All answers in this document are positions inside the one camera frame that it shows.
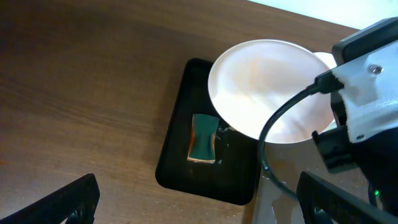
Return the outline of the green and yellow sponge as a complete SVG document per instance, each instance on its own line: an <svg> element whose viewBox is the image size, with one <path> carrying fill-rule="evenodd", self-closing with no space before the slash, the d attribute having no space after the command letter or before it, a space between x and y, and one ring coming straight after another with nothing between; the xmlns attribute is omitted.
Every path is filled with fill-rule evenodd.
<svg viewBox="0 0 398 224"><path fill-rule="evenodd" d="M194 114L187 160L198 163L214 164L215 137L219 118L207 114Z"/></svg>

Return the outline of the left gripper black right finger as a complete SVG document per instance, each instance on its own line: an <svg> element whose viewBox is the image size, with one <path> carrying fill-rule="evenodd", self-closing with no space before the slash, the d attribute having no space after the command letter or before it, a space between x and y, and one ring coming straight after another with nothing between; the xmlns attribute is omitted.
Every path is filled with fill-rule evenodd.
<svg viewBox="0 0 398 224"><path fill-rule="evenodd" d="M301 173L297 198L305 223L397 223L397 217L311 172Z"/></svg>

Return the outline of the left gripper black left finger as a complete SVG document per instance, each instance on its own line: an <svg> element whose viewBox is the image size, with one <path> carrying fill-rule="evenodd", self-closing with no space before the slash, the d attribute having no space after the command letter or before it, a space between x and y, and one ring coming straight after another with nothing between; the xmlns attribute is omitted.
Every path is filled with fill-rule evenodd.
<svg viewBox="0 0 398 224"><path fill-rule="evenodd" d="M1 224L93 224L100 199L94 174L86 174L50 195L1 219Z"/></svg>

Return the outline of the white plate with red stain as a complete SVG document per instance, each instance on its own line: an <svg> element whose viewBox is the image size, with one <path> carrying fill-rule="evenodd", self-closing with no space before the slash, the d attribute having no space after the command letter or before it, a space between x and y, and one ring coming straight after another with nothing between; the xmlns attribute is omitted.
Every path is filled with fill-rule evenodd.
<svg viewBox="0 0 398 224"><path fill-rule="evenodd" d="M208 77L208 92L217 113L232 128L258 139L278 108L328 70L314 52L297 44L250 40L231 47L216 59ZM330 97L316 94L279 118L266 141L302 142L310 139L313 131L324 132L334 124Z"/></svg>

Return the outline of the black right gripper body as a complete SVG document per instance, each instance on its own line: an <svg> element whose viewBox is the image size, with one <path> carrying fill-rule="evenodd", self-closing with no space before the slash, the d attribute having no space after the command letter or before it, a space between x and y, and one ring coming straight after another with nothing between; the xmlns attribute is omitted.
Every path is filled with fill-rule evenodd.
<svg viewBox="0 0 398 224"><path fill-rule="evenodd" d="M316 131L312 133L326 168L332 174L360 168L369 183L370 203L376 203L374 191L378 190L383 209L396 215L397 128L381 132L359 143L351 143L343 100L336 91L331 94L330 99L337 127L321 134Z"/></svg>

